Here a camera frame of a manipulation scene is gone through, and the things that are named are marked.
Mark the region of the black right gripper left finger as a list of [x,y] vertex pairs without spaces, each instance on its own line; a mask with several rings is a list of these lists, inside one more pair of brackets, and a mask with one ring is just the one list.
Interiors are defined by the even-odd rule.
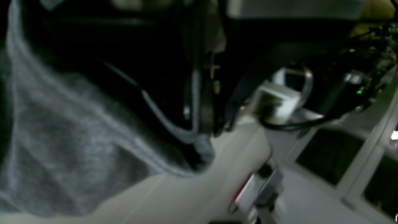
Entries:
[[200,132],[206,0],[42,0],[56,41],[88,51],[141,91],[176,137]]

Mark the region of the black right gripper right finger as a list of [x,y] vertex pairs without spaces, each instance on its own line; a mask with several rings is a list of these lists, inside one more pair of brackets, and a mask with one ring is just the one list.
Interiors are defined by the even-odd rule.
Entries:
[[214,136],[270,75],[327,49],[358,20],[356,0],[219,0],[225,51],[216,77]]

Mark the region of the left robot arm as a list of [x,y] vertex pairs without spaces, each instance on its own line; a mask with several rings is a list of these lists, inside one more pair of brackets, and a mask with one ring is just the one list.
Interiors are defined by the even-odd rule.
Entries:
[[329,54],[310,61],[314,86],[304,107],[333,116],[368,106],[384,89],[382,79],[396,63],[396,22],[349,37]]

